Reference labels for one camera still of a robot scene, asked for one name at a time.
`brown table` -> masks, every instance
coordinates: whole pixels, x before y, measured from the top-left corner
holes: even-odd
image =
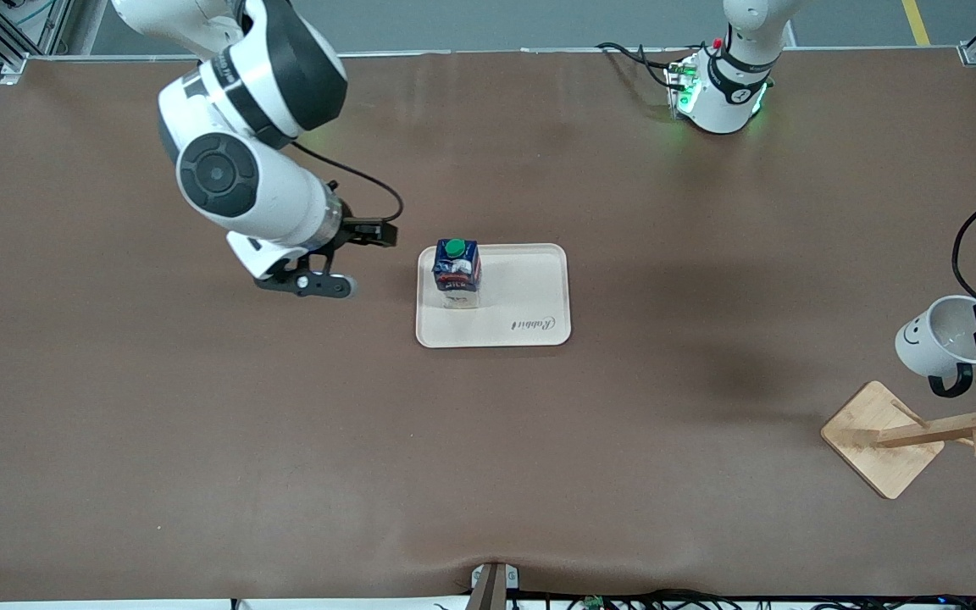
[[[618,55],[353,59],[310,142],[409,209],[341,251],[349,302],[257,290],[181,201],[154,97],[189,67],[0,89],[0,599],[449,594],[488,559],[527,590],[976,593],[971,452],[884,502],[818,435],[871,379],[976,404],[892,348],[976,208],[956,51],[787,53],[736,136]],[[565,247],[569,343],[420,347],[441,236]]]

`white cup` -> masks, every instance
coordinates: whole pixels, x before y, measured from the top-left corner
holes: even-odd
[[[942,297],[925,313],[902,327],[895,337],[895,351],[907,369],[929,378],[938,397],[959,397],[973,384],[976,364],[975,298],[961,294]],[[956,378],[945,387],[944,378]]]

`smiley face on mug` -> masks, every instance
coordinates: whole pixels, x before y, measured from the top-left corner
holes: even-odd
[[[921,345],[921,318],[917,317],[910,324],[902,327],[902,339],[910,345]]]

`wooden stand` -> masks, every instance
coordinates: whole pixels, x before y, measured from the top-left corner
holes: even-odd
[[[932,463],[944,441],[968,445],[976,457],[976,412],[928,421],[878,381],[853,395],[821,434],[887,499],[897,498]]]

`mug handle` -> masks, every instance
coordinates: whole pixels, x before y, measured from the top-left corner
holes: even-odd
[[[944,379],[939,377],[929,377],[929,387],[941,398],[961,397],[973,386],[973,366],[967,363],[958,363],[956,366],[956,382],[952,387],[944,387]]]

